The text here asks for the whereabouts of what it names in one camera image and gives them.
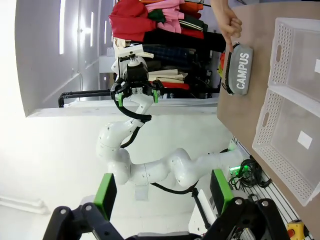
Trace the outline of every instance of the perforated basket side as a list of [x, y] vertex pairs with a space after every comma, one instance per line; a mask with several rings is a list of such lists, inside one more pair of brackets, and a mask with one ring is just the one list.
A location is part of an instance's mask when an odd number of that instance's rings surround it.
[[299, 202], [306, 206], [313, 189], [303, 177], [271, 145], [255, 149], [256, 153], [272, 168]]
[[[292, 28], [284, 24], [281, 19], [276, 19], [271, 51], [269, 85], [286, 84], [290, 66], [292, 40]], [[277, 61], [277, 52], [280, 51], [278, 46], [281, 46], [279, 61]]]
[[[261, 109], [258, 124], [256, 126], [253, 148], [271, 142], [280, 112], [281, 101], [282, 96], [269, 89], [266, 91], [264, 105]], [[267, 122], [265, 126], [263, 126], [265, 118], [267, 118]]]

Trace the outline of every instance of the cable bundle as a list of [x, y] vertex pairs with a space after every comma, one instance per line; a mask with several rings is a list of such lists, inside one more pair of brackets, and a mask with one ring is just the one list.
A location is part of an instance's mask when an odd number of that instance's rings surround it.
[[249, 159], [246, 159], [241, 163], [238, 175], [230, 178], [229, 185], [236, 190], [239, 190], [241, 187], [252, 188], [255, 185], [266, 188], [271, 182], [271, 179], [268, 179], [267, 181], [263, 180], [261, 166], [252, 156], [250, 156]]

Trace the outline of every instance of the basket handle hole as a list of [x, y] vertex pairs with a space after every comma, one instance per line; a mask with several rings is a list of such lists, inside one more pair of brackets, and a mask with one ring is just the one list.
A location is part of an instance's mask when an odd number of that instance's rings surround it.
[[276, 49], [276, 62], [280, 62], [280, 59], [281, 59], [281, 53], [282, 53], [282, 46], [281, 45], [278, 45], [277, 49]]
[[265, 115], [264, 115], [264, 119], [263, 119], [263, 122], [262, 122], [262, 127], [265, 127], [267, 126], [267, 123], [268, 123], [268, 119], [269, 119], [269, 112], [266, 112]]

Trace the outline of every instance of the pink clothing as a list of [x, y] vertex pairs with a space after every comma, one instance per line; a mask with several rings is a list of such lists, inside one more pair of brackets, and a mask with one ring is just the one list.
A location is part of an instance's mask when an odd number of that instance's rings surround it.
[[179, 5], [185, 3], [185, 0], [165, 0], [146, 5], [148, 13], [155, 9], [162, 9], [165, 16], [165, 23], [159, 22], [157, 27], [173, 33], [181, 33], [179, 19], [184, 19], [185, 15], [179, 12]]

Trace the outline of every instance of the red jacket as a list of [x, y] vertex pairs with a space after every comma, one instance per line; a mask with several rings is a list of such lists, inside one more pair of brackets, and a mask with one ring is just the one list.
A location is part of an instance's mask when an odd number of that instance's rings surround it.
[[116, 38], [142, 42], [145, 32], [154, 30], [156, 22], [139, 0], [120, 0], [109, 15], [112, 34]]

